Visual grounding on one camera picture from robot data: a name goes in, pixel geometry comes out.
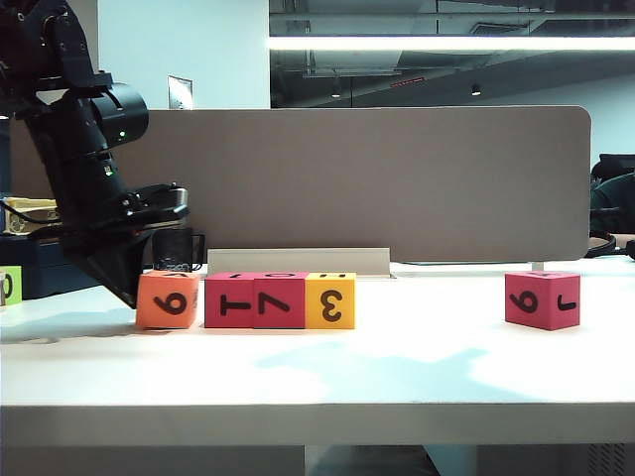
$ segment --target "red cube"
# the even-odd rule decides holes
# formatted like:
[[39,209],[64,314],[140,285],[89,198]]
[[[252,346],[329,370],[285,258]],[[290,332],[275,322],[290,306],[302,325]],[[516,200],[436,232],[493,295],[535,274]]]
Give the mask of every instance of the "red cube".
[[579,283],[572,273],[506,273],[505,320],[546,330],[579,325]]
[[216,273],[205,278],[205,327],[253,327],[256,276]]
[[259,273],[254,279],[254,327],[305,328],[309,273]]

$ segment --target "yellow cube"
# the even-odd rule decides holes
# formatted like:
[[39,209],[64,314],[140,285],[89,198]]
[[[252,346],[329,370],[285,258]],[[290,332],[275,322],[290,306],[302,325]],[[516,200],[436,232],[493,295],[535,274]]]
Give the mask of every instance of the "yellow cube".
[[309,273],[307,329],[355,328],[355,273]]

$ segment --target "foam block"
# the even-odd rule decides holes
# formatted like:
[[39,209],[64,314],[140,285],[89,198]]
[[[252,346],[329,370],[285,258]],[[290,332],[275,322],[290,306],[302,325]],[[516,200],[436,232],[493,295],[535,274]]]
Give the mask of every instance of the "foam block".
[[7,305],[22,302],[22,267],[0,266],[0,271],[6,274],[4,279],[4,297]]
[[2,284],[2,289],[0,289],[0,307],[4,307],[7,303],[4,299],[4,279],[6,276],[4,271],[0,271],[0,284]]
[[256,276],[216,273],[205,278],[205,327],[253,327]]
[[151,271],[139,279],[137,325],[188,328],[196,318],[198,273]]
[[307,328],[355,328],[355,273],[309,273]]
[[506,273],[505,320],[547,330],[579,325],[579,284],[572,273]]
[[254,277],[254,327],[304,328],[309,273],[258,273]]

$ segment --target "orange cube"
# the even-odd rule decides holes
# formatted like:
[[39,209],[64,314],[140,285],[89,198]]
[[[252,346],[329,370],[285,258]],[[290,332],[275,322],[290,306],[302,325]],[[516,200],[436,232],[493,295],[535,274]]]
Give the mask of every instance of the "orange cube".
[[139,279],[137,325],[187,329],[196,318],[200,274],[153,270]]

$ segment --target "white table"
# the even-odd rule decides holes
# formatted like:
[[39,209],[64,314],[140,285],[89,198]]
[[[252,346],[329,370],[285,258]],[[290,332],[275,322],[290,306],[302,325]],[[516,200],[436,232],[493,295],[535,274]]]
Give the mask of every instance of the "white table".
[[582,273],[581,325],[504,322],[504,272],[393,265],[346,331],[144,331],[103,288],[9,306],[3,444],[635,441],[635,262]]

